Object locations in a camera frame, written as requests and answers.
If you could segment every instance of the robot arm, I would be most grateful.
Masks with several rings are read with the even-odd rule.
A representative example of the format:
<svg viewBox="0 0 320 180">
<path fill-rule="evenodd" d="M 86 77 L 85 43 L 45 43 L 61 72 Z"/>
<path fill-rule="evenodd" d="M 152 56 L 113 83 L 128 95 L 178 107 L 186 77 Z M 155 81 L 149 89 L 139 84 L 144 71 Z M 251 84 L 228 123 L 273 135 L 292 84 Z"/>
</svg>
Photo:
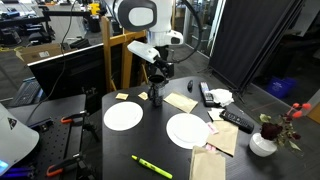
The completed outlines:
<svg viewBox="0 0 320 180">
<path fill-rule="evenodd" d="M 127 30 L 147 30 L 147 44 L 133 41 L 129 51 L 154 64 L 166 77 L 173 76 L 173 64 L 161 60 L 154 47 L 183 43 L 181 33 L 171 30 L 173 0 L 118 0 L 114 15 Z"/>
</svg>

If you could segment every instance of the white device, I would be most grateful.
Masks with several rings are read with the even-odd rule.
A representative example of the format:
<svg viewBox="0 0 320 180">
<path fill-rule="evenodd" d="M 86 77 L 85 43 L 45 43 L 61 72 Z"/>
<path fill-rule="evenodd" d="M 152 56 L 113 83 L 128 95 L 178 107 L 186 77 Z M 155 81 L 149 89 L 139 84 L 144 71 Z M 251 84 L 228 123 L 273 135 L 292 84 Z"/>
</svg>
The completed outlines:
<svg viewBox="0 0 320 180">
<path fill-rule="evenodd" d="M 0 103 L 0 176 L 37 145 L 39 133 L 18 121 Z"/>
<path fill-rule="evenodd" d="M 150 63 L 155 62 L 158 50 L 153 47 L 183 43 L 180 32 L 171 29 L 173 0 L 118 0 L 115 16 L 125 29 L 147 30 L 147 44 L 133 41 L 128 49 Z"/>
</svg>

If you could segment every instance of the small vase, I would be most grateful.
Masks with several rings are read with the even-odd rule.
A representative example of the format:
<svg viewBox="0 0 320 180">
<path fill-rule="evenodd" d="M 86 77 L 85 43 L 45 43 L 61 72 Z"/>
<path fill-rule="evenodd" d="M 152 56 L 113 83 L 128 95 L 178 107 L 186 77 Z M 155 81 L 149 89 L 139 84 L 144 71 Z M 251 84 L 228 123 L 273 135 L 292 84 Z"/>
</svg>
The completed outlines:
<svg viewBox="0 0 320 180">
<path fill-rule="evenodd" d="M 252 152 L 261 157 L 269 156 L 277 150 L 277 145 L 261 137 L 260 133 L 255 133 L 251 137 L 249 146 Z"/>
</svg>

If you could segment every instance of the black curtain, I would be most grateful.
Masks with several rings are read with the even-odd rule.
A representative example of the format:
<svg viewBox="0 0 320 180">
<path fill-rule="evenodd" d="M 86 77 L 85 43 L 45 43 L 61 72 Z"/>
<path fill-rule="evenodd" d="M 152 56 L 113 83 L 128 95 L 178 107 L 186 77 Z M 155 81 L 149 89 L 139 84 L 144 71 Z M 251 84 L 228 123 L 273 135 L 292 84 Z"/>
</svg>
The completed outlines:
<svg viewBox="0 0 320 180">
<path fill-rule="evenodd" d="M 244 88 L 304 0 L 226 0 L 209 65 L 232 88 Z"/>
</svg>

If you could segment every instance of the black cup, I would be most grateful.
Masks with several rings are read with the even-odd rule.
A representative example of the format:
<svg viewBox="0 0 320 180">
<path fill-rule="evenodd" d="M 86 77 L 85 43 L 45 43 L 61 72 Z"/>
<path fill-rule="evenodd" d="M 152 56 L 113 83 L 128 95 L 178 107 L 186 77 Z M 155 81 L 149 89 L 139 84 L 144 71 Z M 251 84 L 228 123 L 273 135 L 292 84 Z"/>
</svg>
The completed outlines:
<svg viewBox="0 0 320 180">
<path fill-rule="evenodd" d="M 164 88 L 168 81 L 161 75 L 151 75 L 148 79 L 150 84 L 148 91 L 149 100 L 152 101 L 154 106 L 161 106 L 165 93 Z"/>
</svg>

